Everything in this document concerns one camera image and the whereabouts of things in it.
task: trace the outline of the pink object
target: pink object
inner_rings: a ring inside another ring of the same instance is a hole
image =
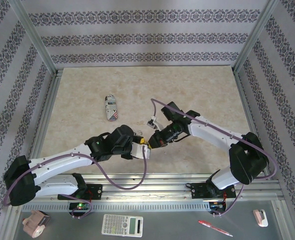
[[[256,220],[257,224],[260,227],[267,227],[269,225],[267,215],[266,215],[266,211],[264,211],[263,209],[261,209],[261,210],[253,210],[253,214],[254,214],[254,217],[255,217],[255,220]]]
[[[225,235],[227,235],[227,236],[233,237],[233,235],[230,234],[230,233],[228,233],[227,231],[224,231],[224,230],[222,230],[222,229],[220,229],[220,228],[218,228],[218,227],[216,227],[216,226],[212,226],[212,224],[209,223],[208,221],[202,221],[202,220],[199,220],[198,222],[199,222],[200,224],[202,224],[202,225],[208,227],[208,228],[211,228],[211,229],[214,229],[215,231],[220,232],[221,234],[225,234]]]
[[[23,231],[29,234],[32,238],[37,238],[43,233],[46,228],[50,216],[40,211],[32,210],[32,215],[23,220]]]

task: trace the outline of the aluminum frame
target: aluminum frame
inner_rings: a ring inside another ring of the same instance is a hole
[[[37,130],[35,145],[31,152],[32,158],[37,158],[42,150],[43,141],[51,118],[55,98],[59,89],[63,70],[59,70],[54,76],[50,92],[45,101],[44,111],[41,117],[40,127]],[[99,183],[103,185],[104,192],[100,203],[109,204],[117,202],[195,202],[191,192],[185,187],[186,183],[205,182],[210,174],[179,174],[179,173],[148,173],[142,186],[134,191],[124,191],[112,186],[103,174],[83,174],[86,183]],[[137,184],[142,174],[109,174],[115,183],[123,186]],[[236,194],[241,186],[235,187]],[[35,198],[32,202],[57,203],[56,195]],[[238,201],[271,201],[277,217],[279,228],[282,229],[282,237],[286,240],[295,240],[295,228],[291,222],[289,210],[278,180],[254,180],[252,184],[245,186]],[[0,240],[13,240],[18,226],[22,206],[10,206],[7,209],[5,220],[2,225]]]
[[[21,22],[27,35],[31,39],[32,43],[34,44],[37,52],[40,54],[47,69],[51,72],[51,75],[54,76],[56,72],[58,71],[57,67],[55,66],[51,58],[51,55],[49,54],[46,46],[44,45],[36,28],[34,27],[27,11],[25,10],[23,4],[21,3],[21,0],[8,0],[8,3],[11,5],[12,9],[14,10],[17,18]]]
[[[277,4],[279,3],[279,0],[268,0],[266,5],[264,6],[261,14],[258,17],[258,20],[255,23],[255,26],[248,36],[241,52],[239,53],[235,64],[233,65],[233,73],[238,73],[246,61],[249,53],[251,52],[254,44],[259,38],[259,35],[261,34],[264,26],[267,24],[273,10],[276,8]]]

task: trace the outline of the gray floor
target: gray floor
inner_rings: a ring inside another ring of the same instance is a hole
[[[253,210],[264,209],[268,227],[259,227]],[[72,219],[66,212],[47,212],[51,219],[38,240],[119,240],[101,235],[104,212],[93,212],[83,219]],[[206,211],[190,212],[116,212],[118,215],[142,216],[142,240],[281,240],[282,236],[270,201],[239,201],[222,218],[213,218]],[[29,212],[21,213],[19,223]],[[198,223],[205,220],[233,235],[233,238]],[[15,240],[30,240],[19,224]]]

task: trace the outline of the metal extrusion bar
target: metal extrusion bar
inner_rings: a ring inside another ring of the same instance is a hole
[[[286,201],[272,201],[272,206],[283,239],[295,240],[295,227]]]
[[[48,98],[46,99],[46,107],[44,107],[44,113],[42,116],[42,121],[40,123],[40,127],[38,129],[39,131],[39,136],[36,138],[36,142],[35,142],[35,148],[34,151],[32,151],[31,153],[31,158],[38,158],[41,154],[42,151],[42,147],[43,147],[43,143],[44,143],[44,139],[46,137],[46,133],[48,130],[48,125],[50,122],[50,118],[51,118],[51,114],[52,114],[52,109],[54,107],[54,102],[59,90],[59,85],[60,85],[60,77],[56,77],[52,83],[51,89],[50,89],[50,93],[48,95]]]
[[[56,74],[57,77],[62,77],[62,74],[63,74],[63,69],[57,70],[57,74]]]
[[[210,174],[147,174],[141,186],[134,190],[120,190],[108,182],[102,174],[83,174],[87,184],[102,184],[103,192],[99,202],[195,202],[186,183],[204,183]],[[136,185],[141,174],[109,174],[109,177],[118,185],[131,187]],[[241,185],[235,186],[236,194]],[[283,200],[284,196],[278,180],[254,180],[244,187],[240,201]],[[200,201],[220,201],[222,199],[200,199]],[[57,202],[57,196],[35,198],[32,202]]]
[[[241,52],[239,53],[235,64],[233,66],[233,70],[235,73],[238,73],[240,71],[240,68],[244,64],[245,60],[247,59],[249,53],[251,52],[254,44],[259,38],[260,33],[262,32],[264,26],[267,24],[273,10],[277,6],[279,0],[269,0],[264,9],[262,10],[261,14],[258,17],[258,20],[256,21],[256,24],[249,35],[249,37],[246,40],[245,45],[243,46]]]
[[[236,82],[236,87],[237,87],[237,90],[238,90],[238,94],[239,94],[239,96],[241,98],[241,102],[242,102],[242,105],[243,105],[243,109],[244,109],[245,117],[246,117],[246,120],[247,120],[247,124],[249,126],[249,130],[252,133],[254,133],[255,135],[258,135],[257,130],[256,130],[255,125],[254,125],[254,122],[253,122],[253,118],[251,116],[251,111],[250,111],[250,108],[249,108],[245,93],[243,91],[243,88],[242,88],[242,85],[241,85],[241,82],[240,82],[239,75],[238,75],[237,72],[234,72],[233,74],[234,74],[234,79],[235,79],[235,82]]]
[[[41,40],[36,28],[34,27],[28,13],[23,7],[21,0],[8,0],[8,2],[14,10],[17,18],[21,22],[22,26],[24,27],[32,43],[34,44],[37,52],[40,54],[46,67],[49,71],[51,71],[52,76],[54,76],[54,74],[57,72],[57,68],[52,61],[52,58],[48,53],[43,41]]]
[[[22,206],[9,206],[0,232],[0,240],[12,240],[16,232]]]
[[[70,202],[29,202],[22,207],[22,212],[39,210],[44,212],[69,211]],[[195,202],[93,202],[93,212],[205,212],[210,211],[210,204],[204,201]]]

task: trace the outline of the calculator display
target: calculator display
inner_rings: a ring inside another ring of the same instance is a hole
[[[129,234],[135,234],[136,232],[136,218],[131,217],[129,219]]]

